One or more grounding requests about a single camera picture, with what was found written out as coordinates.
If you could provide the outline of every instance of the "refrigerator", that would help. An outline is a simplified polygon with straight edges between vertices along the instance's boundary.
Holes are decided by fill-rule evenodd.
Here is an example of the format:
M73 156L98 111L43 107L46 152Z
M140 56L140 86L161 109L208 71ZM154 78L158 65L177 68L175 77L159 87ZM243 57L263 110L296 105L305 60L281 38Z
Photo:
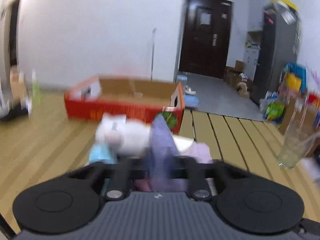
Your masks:
M267 91L277 91L282 69L296 63L299 49L299 17L284 3L274 3L263 10L261 49L253 79L251 100L259 104Z

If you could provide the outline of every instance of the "doorway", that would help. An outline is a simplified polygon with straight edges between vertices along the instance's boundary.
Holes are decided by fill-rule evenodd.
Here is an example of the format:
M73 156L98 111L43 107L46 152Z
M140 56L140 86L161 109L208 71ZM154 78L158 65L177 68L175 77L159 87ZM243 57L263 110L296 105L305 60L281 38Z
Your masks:
M188 0L179 71L223 78L232 2Z
M6 8L4 22L4 61L6 78L10 78L10 68L18 64L17 30L20 0L14 0Z

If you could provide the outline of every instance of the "front door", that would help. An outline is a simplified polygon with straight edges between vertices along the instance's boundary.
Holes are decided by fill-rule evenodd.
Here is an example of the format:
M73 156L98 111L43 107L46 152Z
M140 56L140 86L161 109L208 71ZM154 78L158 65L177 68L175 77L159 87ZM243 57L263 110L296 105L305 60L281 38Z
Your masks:
M188 0L179 71L223 78L232 2Z

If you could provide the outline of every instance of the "light blue plush toy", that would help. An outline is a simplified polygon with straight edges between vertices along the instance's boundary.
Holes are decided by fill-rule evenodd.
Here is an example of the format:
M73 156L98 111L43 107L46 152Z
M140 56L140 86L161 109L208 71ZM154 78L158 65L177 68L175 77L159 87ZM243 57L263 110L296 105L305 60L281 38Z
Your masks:
M107 164L116 164L117 158L109 149L109 146L105 143L95 143L89 153L89 163L103 162ZM108 185L109 179L105 179L103 188L101 190L101 195L106 192L106 187Z

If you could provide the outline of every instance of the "red cardboard box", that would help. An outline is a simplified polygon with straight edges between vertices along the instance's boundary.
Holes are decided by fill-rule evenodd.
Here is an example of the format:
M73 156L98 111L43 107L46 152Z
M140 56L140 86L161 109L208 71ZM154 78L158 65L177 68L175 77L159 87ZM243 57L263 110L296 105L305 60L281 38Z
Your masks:
M68 118L100 121L104 113L152 123L162 113L169 128L178 133L185 108L180 83L95 76L64 95Z

